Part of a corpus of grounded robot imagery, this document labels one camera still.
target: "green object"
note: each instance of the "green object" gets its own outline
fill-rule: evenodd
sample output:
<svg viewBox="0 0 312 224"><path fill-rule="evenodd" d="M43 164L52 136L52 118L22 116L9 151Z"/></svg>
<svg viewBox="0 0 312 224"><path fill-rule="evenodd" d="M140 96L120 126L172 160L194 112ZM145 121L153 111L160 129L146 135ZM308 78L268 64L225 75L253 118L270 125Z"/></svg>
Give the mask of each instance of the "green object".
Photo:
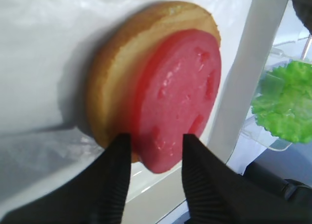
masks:
<svg viewBox="0 0 312 224"><path fill-rule="evenodd" d="M312 65L292 61L267 72L252 101L257 125L293 143L312 140Z"/></svg>

